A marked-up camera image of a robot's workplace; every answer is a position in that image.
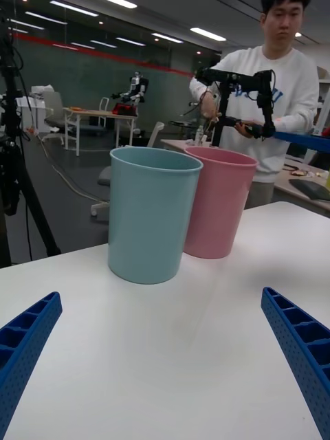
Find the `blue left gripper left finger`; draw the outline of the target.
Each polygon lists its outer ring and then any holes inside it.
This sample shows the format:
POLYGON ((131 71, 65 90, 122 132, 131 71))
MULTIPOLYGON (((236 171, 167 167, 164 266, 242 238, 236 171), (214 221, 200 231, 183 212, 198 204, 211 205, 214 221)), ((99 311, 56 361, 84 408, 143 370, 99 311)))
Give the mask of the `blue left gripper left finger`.
POLYGON ((60 294, 48 294, 0 330, 0 439, 8 426, 56 322, 60 294))

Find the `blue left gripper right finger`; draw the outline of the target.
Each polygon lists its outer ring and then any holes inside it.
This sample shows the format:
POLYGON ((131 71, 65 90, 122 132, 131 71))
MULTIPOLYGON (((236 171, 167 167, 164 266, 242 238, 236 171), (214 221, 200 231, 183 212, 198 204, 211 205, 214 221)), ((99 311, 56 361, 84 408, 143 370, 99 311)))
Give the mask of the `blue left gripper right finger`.
POLYGON ((266 287, 261 309, 295 377, 322 439, 330 439, 329 329, 266 287))

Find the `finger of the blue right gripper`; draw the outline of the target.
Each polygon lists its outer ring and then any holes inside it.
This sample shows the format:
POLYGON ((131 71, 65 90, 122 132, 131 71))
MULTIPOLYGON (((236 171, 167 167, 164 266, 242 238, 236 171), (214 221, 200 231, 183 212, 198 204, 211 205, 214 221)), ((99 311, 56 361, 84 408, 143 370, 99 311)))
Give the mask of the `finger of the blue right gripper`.
POLYGON ((310 134, 283 133, 276 131, 273 135, 277 140, 290 144, 299 144, 317 152, 330 152, 330 138, 310 134))

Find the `person's left hand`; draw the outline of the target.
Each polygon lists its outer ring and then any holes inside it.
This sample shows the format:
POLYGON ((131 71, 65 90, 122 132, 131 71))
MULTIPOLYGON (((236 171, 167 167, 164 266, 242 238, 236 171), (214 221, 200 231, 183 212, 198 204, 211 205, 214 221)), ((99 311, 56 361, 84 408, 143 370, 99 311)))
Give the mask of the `person's left hand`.
POLYGON ((255 121, 237 120, 234 128, 245 138, 258 139, 263 134, 263 126, 255 121))

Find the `person's right hand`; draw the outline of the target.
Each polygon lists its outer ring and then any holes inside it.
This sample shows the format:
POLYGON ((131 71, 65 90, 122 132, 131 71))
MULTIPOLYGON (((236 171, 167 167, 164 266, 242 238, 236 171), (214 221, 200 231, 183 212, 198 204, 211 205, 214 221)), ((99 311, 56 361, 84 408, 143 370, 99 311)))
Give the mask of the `person's right hand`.
POLYGON ((214 121, 218 118, 217 104, 214 96, 209 91, 205 91, 201 96, 200 109, 205 119, 214 121))

